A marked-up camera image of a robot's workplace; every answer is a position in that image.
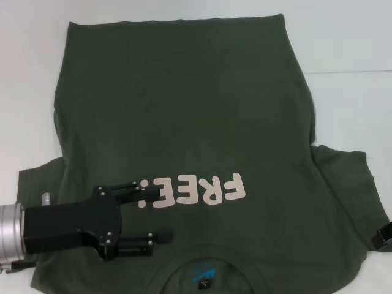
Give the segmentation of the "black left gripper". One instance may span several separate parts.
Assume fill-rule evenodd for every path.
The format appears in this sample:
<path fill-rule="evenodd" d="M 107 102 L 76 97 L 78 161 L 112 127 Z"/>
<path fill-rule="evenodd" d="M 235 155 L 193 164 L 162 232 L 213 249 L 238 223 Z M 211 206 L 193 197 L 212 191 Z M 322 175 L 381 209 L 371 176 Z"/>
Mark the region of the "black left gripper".
<path fill-rule="evenodd" d="M 78 247 L 92 247 L 103 260 L 116 257 L 149 257 L 155 245 L 173 242 L 173 230 L 120 237 L 119 206 L 160 199 L 159 188 L 141 187 L 133 181 L 95 187 L 91 198 L 76 203 L 36 206 L 24 211 L 23 241 L 26 253 L 41 254 Z"/>

